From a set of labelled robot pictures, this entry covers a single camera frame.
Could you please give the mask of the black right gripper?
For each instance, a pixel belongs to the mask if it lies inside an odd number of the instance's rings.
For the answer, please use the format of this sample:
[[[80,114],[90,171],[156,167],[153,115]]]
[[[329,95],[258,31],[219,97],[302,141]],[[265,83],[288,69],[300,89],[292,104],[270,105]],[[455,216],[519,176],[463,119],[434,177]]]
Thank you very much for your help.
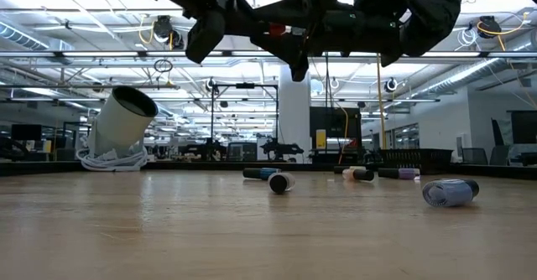
[[[289,64],[292,79],[300,82],[309,69],[308,58],[326,51],[348,56],[353,51],[385,53],[399,38],[403,0],[280,0],[255,9],[255,18],[289,23],[301,34],[250,37],[252,44]]]

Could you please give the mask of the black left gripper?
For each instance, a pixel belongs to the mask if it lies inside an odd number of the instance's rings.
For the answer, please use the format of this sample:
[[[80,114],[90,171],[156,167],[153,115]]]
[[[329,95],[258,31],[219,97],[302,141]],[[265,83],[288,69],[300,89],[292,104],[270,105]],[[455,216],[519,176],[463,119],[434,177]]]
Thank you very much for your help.
[[[186,57],[199,64],[226,35],[259,35],[269,31],[269,21],[252,9],[233,8],[236,0],[170,0],[183,9],[185,18],[194,18],[188,32]]]

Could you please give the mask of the lavender blue nail polish bottle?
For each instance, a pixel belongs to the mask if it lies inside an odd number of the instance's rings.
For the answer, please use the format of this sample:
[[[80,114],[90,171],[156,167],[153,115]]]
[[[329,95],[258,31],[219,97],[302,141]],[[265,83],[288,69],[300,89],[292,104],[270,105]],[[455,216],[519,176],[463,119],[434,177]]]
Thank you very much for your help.
[[[470,204],[479,194],[479,184],[473,179],[437,179],[427,183],[422,195],[434,207],[459,207]]]

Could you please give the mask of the black frame robot station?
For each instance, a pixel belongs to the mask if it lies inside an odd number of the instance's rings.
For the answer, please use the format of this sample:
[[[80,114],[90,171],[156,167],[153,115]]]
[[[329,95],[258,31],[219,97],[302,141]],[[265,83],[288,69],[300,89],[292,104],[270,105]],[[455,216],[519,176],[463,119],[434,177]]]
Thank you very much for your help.
[[[268,158],[260,145],[279,140],[279,88],[252,82],[210,85],[208,148],[225,148],[224,159],[234,163]]]

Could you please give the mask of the pale pink nail polish bottle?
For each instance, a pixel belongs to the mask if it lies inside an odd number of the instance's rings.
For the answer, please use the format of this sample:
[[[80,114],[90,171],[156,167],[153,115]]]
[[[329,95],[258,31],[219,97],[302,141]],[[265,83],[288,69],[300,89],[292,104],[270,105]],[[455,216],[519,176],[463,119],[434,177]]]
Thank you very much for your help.
[[[285,194],[295,186],[295,177],[290,173],[274,173],[268,177],[269,188],[275,194]]]

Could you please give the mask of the black plastic lattice basket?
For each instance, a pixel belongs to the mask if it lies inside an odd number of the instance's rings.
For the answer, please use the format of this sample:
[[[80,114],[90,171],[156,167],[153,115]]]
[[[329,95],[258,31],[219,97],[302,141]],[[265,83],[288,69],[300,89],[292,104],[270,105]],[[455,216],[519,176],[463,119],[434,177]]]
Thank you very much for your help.
[[[385,168],[419,169],[423,175],[441,174],[451,164],[451,149],[413,148],[380,151]]]

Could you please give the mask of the black mesh chair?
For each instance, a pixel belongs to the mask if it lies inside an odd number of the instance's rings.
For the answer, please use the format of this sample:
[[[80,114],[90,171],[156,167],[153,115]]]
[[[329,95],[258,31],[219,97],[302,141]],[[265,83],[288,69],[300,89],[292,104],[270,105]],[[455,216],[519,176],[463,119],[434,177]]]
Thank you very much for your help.
[[[509,145],[495,146],[491,152],[489,164],[494,166],[508,166],[509,149]]]
[[[461,152],[464,164],[488,165],[488,158],[484,148],[462,148]]]

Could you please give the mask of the black marker with purple cap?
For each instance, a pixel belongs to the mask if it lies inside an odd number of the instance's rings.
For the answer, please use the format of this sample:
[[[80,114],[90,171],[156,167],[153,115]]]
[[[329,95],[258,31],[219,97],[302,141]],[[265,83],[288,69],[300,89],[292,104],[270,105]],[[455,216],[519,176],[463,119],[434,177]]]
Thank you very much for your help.
[[[391,169],[379,168],[378,176],[387,179],[415,180],[420,176],[419,169]]]

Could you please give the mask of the black monitor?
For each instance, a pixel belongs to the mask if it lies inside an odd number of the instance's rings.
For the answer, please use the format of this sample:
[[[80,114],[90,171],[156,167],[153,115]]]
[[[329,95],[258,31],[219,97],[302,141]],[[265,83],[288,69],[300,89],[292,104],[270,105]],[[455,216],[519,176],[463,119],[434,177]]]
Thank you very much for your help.
[[[511,111],[514,144],[537,143],[537,111]]]
[[[37,141],[42,137],[42,126],[39,124],[13,124],[11,138],[16,141]]]

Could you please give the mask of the black cabinet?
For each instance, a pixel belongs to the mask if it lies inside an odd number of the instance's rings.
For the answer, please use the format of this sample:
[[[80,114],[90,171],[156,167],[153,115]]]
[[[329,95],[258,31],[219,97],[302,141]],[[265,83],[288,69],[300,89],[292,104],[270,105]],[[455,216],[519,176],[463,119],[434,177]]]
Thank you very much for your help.
[[[362,114],[359,108],[315,107],[310,108],[310,138],[316,148],[316,134],[324,130],[327,138],[340,143],[351,140],[351,148],[362,148]]]

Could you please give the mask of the teal nail polish bottle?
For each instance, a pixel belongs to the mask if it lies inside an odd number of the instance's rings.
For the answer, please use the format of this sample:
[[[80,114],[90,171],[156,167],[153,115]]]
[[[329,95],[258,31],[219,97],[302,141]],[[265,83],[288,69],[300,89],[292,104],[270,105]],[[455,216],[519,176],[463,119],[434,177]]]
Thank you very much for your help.
[[[260,179],[267,181],[272,174],[280,173],[281,169],[276,168],[245,168],[242,176],[246,179]]]

